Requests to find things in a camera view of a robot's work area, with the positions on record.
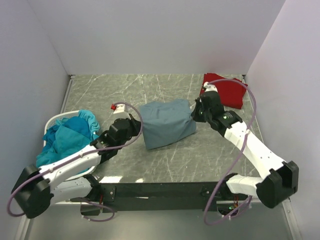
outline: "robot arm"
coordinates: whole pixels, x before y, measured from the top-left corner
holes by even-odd
[[[128,114],[127,107],[124,104],[118,104],[111,108],[118,119],[114,121],[109,130],[103,132],[82,150],[40,168],[34,165],[24,168],[12,192],[26,180],[43,174],[24,186],[14,197],[29,219],[39,216],[55,203],[72,198],[90,197],[101,191],[101,186],[92,175],[76,180],[65,180],[84,169],[97,166],[114,157],[120,149],[118,146],[124,145],[132,137],[138,135],[141,123]]]
[[[299,168],[287,163],[268,149],[234,111],[225,111],[217,88],[204,84],[205,93],[196,99],[192,117],[196,122],[207,122],[225,139],[241,149],[245,135],[247,142],[243,154],[257,169],[260,177],[232,173],[225,179],[233,194],[256,196],[268,208],[274,208],[298,190]]]

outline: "blue towel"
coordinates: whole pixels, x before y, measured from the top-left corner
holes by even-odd
[[[95,140],[97,137],[99,137],[97,134],[99,129],[100,129],[100,125],[96,119],[96,116],[89,110],[80,110],[79,111],[79,118],[83,118],[85,119],[88,124],[89,124],[89,128],[90,128],[90,132],[91,132],[91,140]]]
[[[150,102],[140,107],[143,139],[147,150],[175,143],[196,132],[189,101]]]
[[[91,142],[91,137],[88,122],[78,116],[50,127],[43,136],[46,145],[36,157],[36,167],[55,163],[80,151]]]

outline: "folded cloth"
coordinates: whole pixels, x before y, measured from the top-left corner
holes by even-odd
[[[140,107],[143,138],[147,150],[175,143],[196,132],[189,101],[150,102]]]
[[[42,138],[46,145],[36,157],[36,167],[55,163],[80,151],[91,142],[91,136],[88,122],[78,116],[50,127]]]
[[[212,82],[219,79],[225,78],[215,73],[207,73],[204,75],[202,86],[205,84],[205,82]],[[220,81],[214,83],[214,85],[218,90],[222,105],[235,109],[242,108],[243,97],[246,93],[246,89],[243,86],[232,81]],[[205,90],[201,88],[200,94],[203,94],[204,92]]]
[[[78,117],[83,118],[88,122],[92,141],[99,137],[96,133],[98,133],[100,125],[96,119],[96,116],[91,111],[81,109],[79,111]]]

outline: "tabletop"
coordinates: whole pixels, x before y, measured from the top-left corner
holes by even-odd
[[[222,74],[225,78],[237,78],[240,74]],[[138,108],[152,101],[170,102],[188,99],[195,107],[203,74],[103,74],[75,75],[63,112],[87,109],[96,116],[101,131],[107,130],[115,116],[112,103],[127,102]],[[252,117],[253,108],[248,93],[243,97],[242,109],[234,110],[246,123]],[[257,121],[251,131],[261,140]],[[120,183],[168,183],[168,182],[216,182],[227,171],[239,150],[208,123],[196,124],[196,133],[176,143],[146,150],[141,136],[133,144],[118,151],[109,161],[97,166],[92,173],[100,182]],[[232,170],[243,176],[259,176],[257,170],[244,156]]]

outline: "red cloth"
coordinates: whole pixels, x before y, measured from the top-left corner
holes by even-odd
[[[205,82],[212,82],[218,79],[225,79],[225,77],[219,76],[215,73],[207,73],[204,75],[202,86]],[[235,109],[242,108],[242,99],[246,93],[246,89],[243,86],[232,81],[220,81],[214,83],[214,85],[218,90],[222,105]],[[203,94],[204,92],[205,90],[201,88],[200,94]]]

